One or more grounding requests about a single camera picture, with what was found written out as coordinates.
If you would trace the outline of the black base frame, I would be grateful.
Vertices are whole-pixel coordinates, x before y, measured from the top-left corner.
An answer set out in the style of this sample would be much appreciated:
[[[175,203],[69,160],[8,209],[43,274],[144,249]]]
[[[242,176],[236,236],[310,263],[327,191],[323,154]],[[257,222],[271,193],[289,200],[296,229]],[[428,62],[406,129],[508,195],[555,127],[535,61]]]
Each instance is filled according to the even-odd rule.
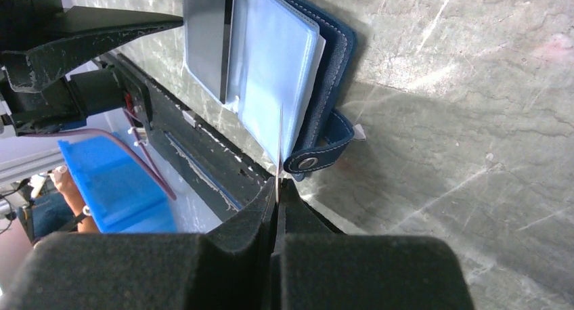
[[[275,201],[268,171],[127,56],[105,53],[97,63],[113,68],[152,147],[218,218],[228,219],[260,192]]]

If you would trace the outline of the person in blue clothes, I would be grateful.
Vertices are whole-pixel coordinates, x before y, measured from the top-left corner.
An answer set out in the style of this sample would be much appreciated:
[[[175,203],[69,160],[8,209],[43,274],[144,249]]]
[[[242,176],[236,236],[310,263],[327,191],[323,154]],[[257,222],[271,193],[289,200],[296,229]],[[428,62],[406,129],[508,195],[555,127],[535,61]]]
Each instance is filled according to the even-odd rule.
[[[32,208],[33,245],[44,237],[64,232],[71,234],[98,234],[93,217],[84,213],[86,202],[68,167],[60,166],[51,173],[57,192],[40,199]]]

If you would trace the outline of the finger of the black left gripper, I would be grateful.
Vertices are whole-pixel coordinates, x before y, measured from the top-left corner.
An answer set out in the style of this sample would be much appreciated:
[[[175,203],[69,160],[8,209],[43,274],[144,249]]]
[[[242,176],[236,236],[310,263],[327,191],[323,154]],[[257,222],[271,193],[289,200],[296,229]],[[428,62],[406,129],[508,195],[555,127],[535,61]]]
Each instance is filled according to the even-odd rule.
[[[1,65],[12,90],[38,93],[103,53],[182,25],[170,14],[84,6],[40,20],[11,19],[2,23]]]

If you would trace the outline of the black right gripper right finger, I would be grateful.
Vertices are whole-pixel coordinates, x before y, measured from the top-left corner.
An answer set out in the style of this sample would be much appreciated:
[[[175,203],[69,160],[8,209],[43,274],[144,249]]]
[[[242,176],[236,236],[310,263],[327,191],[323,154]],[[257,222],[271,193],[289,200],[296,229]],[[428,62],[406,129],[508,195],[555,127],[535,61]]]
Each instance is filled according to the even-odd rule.
[[[430,236],[347,235],[276,182],[272,309],[473,309],[460,262]]]

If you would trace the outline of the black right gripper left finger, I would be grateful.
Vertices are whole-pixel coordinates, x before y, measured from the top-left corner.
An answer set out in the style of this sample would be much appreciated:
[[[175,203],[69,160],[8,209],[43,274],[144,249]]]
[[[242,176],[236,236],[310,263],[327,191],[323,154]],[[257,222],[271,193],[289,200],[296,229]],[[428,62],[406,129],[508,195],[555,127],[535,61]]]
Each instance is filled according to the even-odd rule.
[[[2,309],[270,309],[275,185],[206,234],[51,234]]]

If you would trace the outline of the blue plastic bin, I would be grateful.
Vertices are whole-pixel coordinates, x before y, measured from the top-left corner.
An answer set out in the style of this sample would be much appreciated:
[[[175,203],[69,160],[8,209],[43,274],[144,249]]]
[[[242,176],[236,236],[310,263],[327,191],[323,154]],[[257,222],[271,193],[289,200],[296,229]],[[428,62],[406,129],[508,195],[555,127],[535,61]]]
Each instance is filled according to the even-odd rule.
[[[177,231],[165,192],[116,143],[97,136],[58,145],[102,233]]]

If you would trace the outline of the blue leather card holder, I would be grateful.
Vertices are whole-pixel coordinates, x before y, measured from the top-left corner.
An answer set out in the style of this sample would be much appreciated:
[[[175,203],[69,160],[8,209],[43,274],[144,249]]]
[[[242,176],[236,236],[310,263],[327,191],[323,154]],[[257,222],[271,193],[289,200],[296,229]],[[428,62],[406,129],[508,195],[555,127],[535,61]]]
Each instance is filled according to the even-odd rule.
[[[308,0],[234,0],[227,99],[215,101],[274,165],[283,104],[282,170],[300,181],[354,137],[335,104],[356,43],[351,27]]]

